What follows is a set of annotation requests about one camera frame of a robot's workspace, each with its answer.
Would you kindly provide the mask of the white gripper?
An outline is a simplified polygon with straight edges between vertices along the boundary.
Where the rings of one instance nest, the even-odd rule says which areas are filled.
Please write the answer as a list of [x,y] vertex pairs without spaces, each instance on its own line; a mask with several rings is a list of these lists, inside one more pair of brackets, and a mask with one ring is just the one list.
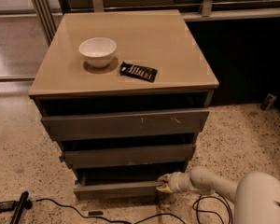
[[168,182],[168,184],[157,187],[157,191],[162,193],[187,192],[193,188],[189,173],[174,172],[172,174],[162,175],[158,178],[158,181]]

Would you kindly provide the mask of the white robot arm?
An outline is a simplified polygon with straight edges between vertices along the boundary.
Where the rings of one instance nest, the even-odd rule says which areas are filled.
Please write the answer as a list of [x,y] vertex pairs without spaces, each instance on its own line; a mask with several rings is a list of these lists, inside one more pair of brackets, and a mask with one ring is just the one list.
[[202,166],[189,173],[173,172],[158,178],[163,193],[191,191],[196,194],[220,194],[234,204],[235,224],[280,224],[280,180],[253,171],[236,183]]

